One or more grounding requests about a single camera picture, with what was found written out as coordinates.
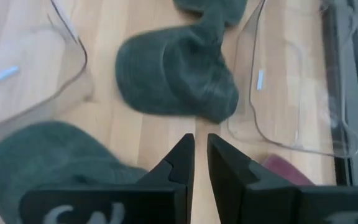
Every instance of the clear plastic container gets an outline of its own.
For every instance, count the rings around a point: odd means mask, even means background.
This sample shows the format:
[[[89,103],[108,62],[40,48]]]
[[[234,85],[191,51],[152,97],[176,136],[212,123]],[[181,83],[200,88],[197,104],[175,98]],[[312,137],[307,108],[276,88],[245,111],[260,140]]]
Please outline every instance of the clear plastic container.
[[[57,0],[0,0],[0,139],[93,91],[86,50]]]
[[[358,151],[346,124],[341,58],[356,29],[345,1],[262,0],[240,33],[240,98],[230,134],[244,142],[336,157]]]

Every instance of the hardwood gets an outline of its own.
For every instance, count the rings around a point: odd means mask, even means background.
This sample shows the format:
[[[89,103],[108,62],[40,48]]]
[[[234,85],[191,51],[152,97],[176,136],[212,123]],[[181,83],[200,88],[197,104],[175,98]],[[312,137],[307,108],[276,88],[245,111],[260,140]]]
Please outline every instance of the hardwood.
[[[314,183],[335,184],[333,159],[330,157],[280,149],[268,144],[240,142],[229,133],[227,121],[216,125],[194,117],[152,116],[134,111],[123,102],[114,80],[114,62],[122,42],[134,34],[147,30],[191,24],[198,20],[196,16],[175,9],[172,0],[60,0],[60,2],[88,51],[88,68],[94,80],[95,90],[90,100],[57,116],[57,119],[68,121],[84,129],[107,146],[122,162],[145,169],[153,168],[185,133],[195,134],[196,174],[192,223],[219,223],[208,175],[206,157],[208,133],[219,134],[256,161],[261,162],[270,153],[276,153],[299,168]],[[304,1],[282,0],[281,2],[291,6],[291,4]],[[235,70],[237,38],[258,3],[258,0],[249,0],[241,23],[238,26],[227,28],[225,33],[222,51],[227,65],[232,70]],[[272,31],[272,27],[275,27],[275,32],[295,35],[301,45],[312,50],[313,58],[316,59],[314,64],[309,65],[306,69],[311,73],[323,74],[324,64],[320,61],[322,49],[319,48],[321,47],[321,39],[318,38],[319,31],[308,30],[312,35],[295,32],[290,29],[291,26],[288,25],[290,22],[296,26],[307,27],[310,26],[308,21],[291,19],[288,8],[283,5],[281,9],[272,8],[271,10],[269,13],[281,19],[272,21],[264,17],[261,20],[263,30]],[[5,16],[5,13],[0,12],[0,16]],[[319,30],[318,24],[311,27]],[[269,42],[269,38],[266,36],[262,36],[261,43],[263,44],[258,46],[265,49],[261,52],[266,51],[274,44]],[[280,129],[278,135],[270,134],[273,138],[289,139],[288,141],[290,141],[293,138],[293,130],[297,127],[294,117],[299,116],[295,111],[299,106],[296,102],[299,97],[297,92],[301,86],[299,86],[300,82],[297,77],[289,75],[296,74],[296,71],[299,70],[296,63],[293,63],[296,57],[287,52],[286,57],[277,60],[271,60],[271,57],[266,56],[261,58],[266,58],[263,63],[268,65],[271,70],[281,71],[281,75],[273,80],[266,79],[264,90],[267,91],[259,95],[256,92],[253,95],[254,100],[258,102],[257,110],[264,111],[260,112],[261,120],[259,122],[264,128],[272,129],[289,124],[291,128]],[[325,82],[324,77],[318,77],[318,80],[322,83]],[[53,89],[55,86],[51,84],[51,87],[48,86],[48,88]],[[309,106],[313,109],[317,107],[316,94],[320,89],[313,86],[310,89]],[[308,136],[311,136],[312,140],[328,138],[329,131],[327,129],[314,125],[316,124],[316,110],[311,114],[304,113],[302,116],[306,116],[303,120],[308,123],[304,125],[308,127]]]

